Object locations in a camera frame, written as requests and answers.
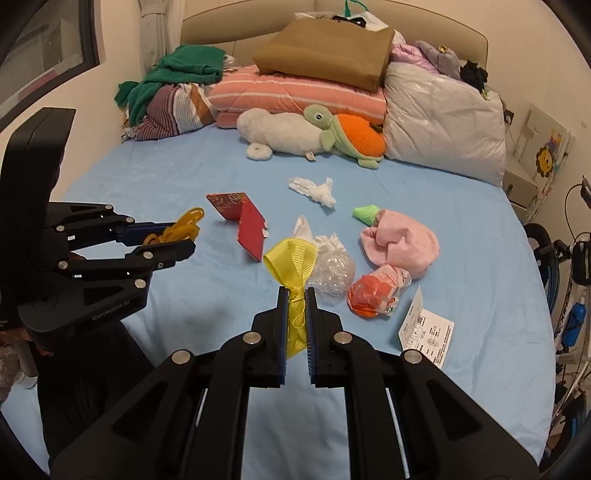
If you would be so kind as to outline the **lion picture board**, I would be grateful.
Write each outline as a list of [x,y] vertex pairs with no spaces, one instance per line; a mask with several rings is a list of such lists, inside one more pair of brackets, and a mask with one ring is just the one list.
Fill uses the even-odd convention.
[[534,104],[530,105],[513,156],[534,181],[537,204],[543,203],[551,192],[575,139],[561,122]]

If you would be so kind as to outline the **orange plastic wrapper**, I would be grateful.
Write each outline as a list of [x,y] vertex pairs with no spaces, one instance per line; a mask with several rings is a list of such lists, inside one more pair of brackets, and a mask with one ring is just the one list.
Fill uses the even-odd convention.
[[411,283],[407,270],[382,265],[349,287],[346,295],[349,309],[366,319],[391,316],[398,306],[401,292]]

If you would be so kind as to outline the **clear plastic bag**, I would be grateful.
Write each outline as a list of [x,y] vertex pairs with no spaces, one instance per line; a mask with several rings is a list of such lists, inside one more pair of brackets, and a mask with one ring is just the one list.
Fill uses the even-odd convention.
[[346,251],[325,251],[318,254],[307,286],[322,302],[335,305],[345,299],[355,275],[355,260]]

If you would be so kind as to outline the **bicycle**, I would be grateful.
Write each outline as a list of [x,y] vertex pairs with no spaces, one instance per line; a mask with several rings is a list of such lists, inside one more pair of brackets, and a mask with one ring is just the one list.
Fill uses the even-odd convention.
[[570,241],[553,240],[538,223],[524,226],[532,246],[550,312],[560,313],[553,327],[556,386],[540,471],[558,475],[590,449],[590,233],[572,232]]

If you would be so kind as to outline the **white crumpled tissue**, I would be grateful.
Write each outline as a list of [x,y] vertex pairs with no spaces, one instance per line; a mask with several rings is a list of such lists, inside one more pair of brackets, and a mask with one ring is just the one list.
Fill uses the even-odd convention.
[[303,177],[293,177],[288,181],[288,187],[298,194],[310,198],[311,201],[321,204],[325,208],[332,209],[337,204],[334,196],[332,196],[331,177],[325,178],[325,182],[322,184],[317,184]]

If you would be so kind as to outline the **grey silver pillow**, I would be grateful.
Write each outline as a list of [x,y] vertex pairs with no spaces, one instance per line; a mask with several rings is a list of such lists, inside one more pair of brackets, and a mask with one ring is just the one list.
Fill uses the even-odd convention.
[[503,104],[448,76],[392,62],[385,76],[386,156],[500,187],[506,168]]

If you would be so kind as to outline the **red envelope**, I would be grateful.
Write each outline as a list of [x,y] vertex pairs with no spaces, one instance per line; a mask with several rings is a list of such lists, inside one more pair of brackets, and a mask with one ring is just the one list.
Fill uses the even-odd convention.
[[245,192],[211,193],[205,198],[229,222],[238,225],[236,240],[256,262],[263,260],[263,244],[269,232],[266,219]]

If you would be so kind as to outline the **green orange turtle plush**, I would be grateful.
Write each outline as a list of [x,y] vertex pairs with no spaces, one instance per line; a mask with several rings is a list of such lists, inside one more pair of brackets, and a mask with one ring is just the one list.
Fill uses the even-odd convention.
[[310,105],[304,119],[322,130],[320,139],[327,151],[338,150],[367,169],[378,169],[386,153],[383,134],[360,116],[332,114],[325,106]]

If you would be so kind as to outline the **green sock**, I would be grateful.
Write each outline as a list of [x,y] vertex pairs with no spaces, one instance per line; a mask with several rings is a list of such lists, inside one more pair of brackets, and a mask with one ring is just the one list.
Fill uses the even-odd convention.
[[367,226],[373,226],[376,221],[381,208],[377,205],[366,205],[362,207],[353,208],[353,217],[363,222]]

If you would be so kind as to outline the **pink fabric cloth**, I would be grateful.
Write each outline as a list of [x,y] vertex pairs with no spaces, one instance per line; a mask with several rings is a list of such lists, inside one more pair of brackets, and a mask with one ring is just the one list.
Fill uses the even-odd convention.
[[374,226],[363,229],[361,243],[370,263],[404,269],[413,280],[423,277],[441,252],[430,228],[387,209],[378,212]]

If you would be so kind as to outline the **pink striped pillow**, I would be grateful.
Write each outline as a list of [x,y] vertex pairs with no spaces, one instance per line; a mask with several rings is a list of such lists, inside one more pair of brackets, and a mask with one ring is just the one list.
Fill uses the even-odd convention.
[[246,110],[260,108],[270,113],[304,112],[310,105],[322,105],[332,113],[360,116],[381,125],[387,101],[382,90],[372,93],[356,87],[284,74],[264,75],[256,66],[242,67],[214,85],[208,94],[218,111],[216,123],[233,128]]

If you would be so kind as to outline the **yellow ribbon bow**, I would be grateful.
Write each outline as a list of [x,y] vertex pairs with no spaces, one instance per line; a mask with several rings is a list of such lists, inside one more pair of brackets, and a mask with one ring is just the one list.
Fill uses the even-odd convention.
[[263,256],[263,263],[274,279],[288,290],[287,357],[307,347],[305,334],[305,287],[314,271],[318,249],[301,238],[286,238]]

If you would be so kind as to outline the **light blue bed sheet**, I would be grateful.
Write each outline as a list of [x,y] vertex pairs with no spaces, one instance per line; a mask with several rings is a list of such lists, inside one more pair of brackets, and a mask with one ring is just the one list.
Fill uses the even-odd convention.
[[[332,178],[337,204],[325,208],[288,187],[293,177]],[[437,170],[385,161],[376,170],[339,157],[280,156],[254,162],[235,132],[204,128],[155,142],[128,142],[69,191],[106,201],[139,220],[173,220],[209,193],[242,191],[270,226],[270,243],[304,215],[317,234],[335,233],[370,270],[353,208],[375,204],[433,230],[441,254],[416,284],[426,307],[455,323],[445,373],[535,458],[548,436],[554,356],[546,296],[523,228],[501,189]],[[157,274],[144,310],[126,326],[155,360],[184,347],[201,353],[245,330],[276,302],[266,267],[238,245],[235,228],[208,211],[197,251]]]

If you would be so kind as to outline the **white paper label card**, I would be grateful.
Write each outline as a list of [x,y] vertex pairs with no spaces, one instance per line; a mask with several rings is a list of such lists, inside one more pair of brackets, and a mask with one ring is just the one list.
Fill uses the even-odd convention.
[[442,369],[450,348],[455,323],[424,307],[418,287],[399,330],[402,349],[417,350]]

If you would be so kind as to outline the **small white tissue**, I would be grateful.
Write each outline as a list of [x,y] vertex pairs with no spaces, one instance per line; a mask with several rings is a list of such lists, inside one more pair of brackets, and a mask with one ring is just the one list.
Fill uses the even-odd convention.
[[308,223],[308,219],[304,217],[304,215],[297,217],[297,221],[294,225],[293,237],[314,245],[317,249],[318,256],[321,258],[346,254],[346,247],[335,233],[332,233],[331,236],[315,235],[312,233],[310,223]]

